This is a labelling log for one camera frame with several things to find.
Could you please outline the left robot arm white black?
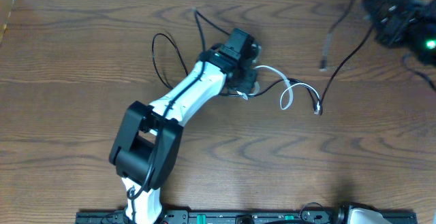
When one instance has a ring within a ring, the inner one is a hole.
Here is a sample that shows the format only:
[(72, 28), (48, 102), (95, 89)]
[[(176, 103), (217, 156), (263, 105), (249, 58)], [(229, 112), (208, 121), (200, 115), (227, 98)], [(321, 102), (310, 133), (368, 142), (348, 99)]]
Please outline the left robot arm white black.
[(202, 51), (191, 73), (166, 95), (128, 107), (109, 154), (126, 188), (126, 223), (158, 222), (160, 188), (176, 163), (185, 125), (225, 87), (248, 96), (261, 51), (252, 35), (234, 29), (226, 43)]

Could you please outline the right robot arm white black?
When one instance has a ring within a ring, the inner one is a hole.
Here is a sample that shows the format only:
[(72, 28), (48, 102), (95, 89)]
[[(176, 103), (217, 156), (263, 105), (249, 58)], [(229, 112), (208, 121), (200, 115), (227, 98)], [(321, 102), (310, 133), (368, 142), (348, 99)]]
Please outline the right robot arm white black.
[(435, 64), (435, 0), (362, 0), (386, 48), (408, 48), (426, 65)]

